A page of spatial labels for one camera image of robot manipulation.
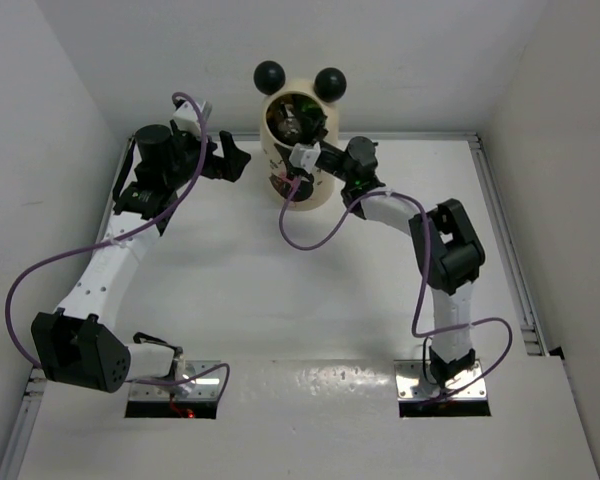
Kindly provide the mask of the metal base plate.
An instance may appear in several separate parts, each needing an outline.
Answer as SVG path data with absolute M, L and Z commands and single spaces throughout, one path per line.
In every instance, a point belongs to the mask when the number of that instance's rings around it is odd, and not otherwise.
M 166 402 L 171 396 L 180 402 L 215 402 L 226 378 L 226 371 L 215 361 L 180 360 L 175 366 L 176 386 L 161 387 L 134 382 L 128 400 L 131 402 Z
M 482 377 L 483 369 L 479 361 L 447 380 L 443 387 L 433 383 L 430 362 L 409 360 L 394 363 L 398 400 L 418 402 L 429 400 L 440 394 L 450 393 L 452 400 L 486 401 L 487 387 Z

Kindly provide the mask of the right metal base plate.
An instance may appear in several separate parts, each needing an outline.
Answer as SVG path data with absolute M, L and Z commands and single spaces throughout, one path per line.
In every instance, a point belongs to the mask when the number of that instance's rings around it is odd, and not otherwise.
M 440 394 L 450 393 L 452 400 L 486 401 L 487 387 L 482 377 L 483 369 L 479 361 L 447 380 L 443 387 L 433 383 L 430 362 L 409 360 L 394 363 L 398 400 L 418 402 L 429 400 Z

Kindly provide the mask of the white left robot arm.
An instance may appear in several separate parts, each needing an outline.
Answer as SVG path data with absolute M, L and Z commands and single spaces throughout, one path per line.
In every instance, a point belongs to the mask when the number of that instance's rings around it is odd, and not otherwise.
M 40 312 L 31 333 L 45 377 L 104 392 L 127 381 L 173 386 L 179 346 L 138 332 L 125 343 L 115 334 L 123 297 L 148 251 L 163 236 L 179 189 L 199 171 L 237 181 L 251 160 L 231 133 L 201 139 L 175 123 L 139 129 L 113 189 L 103 248 L 52 313 Z

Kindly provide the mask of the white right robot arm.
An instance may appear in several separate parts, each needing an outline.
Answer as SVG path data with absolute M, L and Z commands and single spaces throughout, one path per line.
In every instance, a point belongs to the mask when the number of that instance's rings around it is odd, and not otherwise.
M 349 212 L 399 230 L 412 240 L 434 309 L 433 330 L 420 332 L 414 320 L 412 335 L 431 339 L 429 371 L 433 384 L 443 389 L 476 358 L 469 333 L 470 301 L 485 252 L 462 203 L 449 199 L 426 210 L 418 201 L 389 189 L 376 175 L 376 143 L 363 136 L 350 139 L 343 150 L 319 136 L 296 145 L 290 161 L 303 175 L 317 168 L 341 180 L 341 196 Z

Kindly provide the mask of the blue label clear bottle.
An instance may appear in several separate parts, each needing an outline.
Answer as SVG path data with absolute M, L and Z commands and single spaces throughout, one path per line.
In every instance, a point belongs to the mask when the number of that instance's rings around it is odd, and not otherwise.
M 275 118 L 273 133 L 280 142 L 292 145 L 302 138 L 302 125 L 295 116 L 283 114 Z

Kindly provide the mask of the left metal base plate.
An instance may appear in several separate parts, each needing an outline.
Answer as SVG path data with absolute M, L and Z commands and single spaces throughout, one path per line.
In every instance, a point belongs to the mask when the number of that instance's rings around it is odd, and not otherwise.
M 171 396 L 180 402 L 215 402 L 226 378 L 226 371 L 215 361 L 180 360 L 175 366 L 176 386 L 161 387 L 134 382 L 128 400 L 131 402 L 166 402 Z

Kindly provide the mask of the cream bin with black ears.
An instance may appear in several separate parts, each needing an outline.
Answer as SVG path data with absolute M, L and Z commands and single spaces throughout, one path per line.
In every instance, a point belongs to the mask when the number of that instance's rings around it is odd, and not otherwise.
M 326 67 L 312 80 L 289 79 L 278 62 L 264 60 L 253 81 L 264 95 L 259 138 L 270 191 L 298 210 L 323 205 L 333 193 L 334 177 L 318 167 L 318 156 L 324 142 L 338 141 L 337 102 L 348 87 L 345 74 Z

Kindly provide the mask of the green plastic bottle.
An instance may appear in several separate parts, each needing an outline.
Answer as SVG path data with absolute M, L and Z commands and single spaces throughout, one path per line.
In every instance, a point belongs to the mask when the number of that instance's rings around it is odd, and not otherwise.
M 321 107 L 315 103 L 311 98 L 301 99 L 297 102 L 297 109 L 303 116 L 311 118 L 317 118 L 322 114 Z

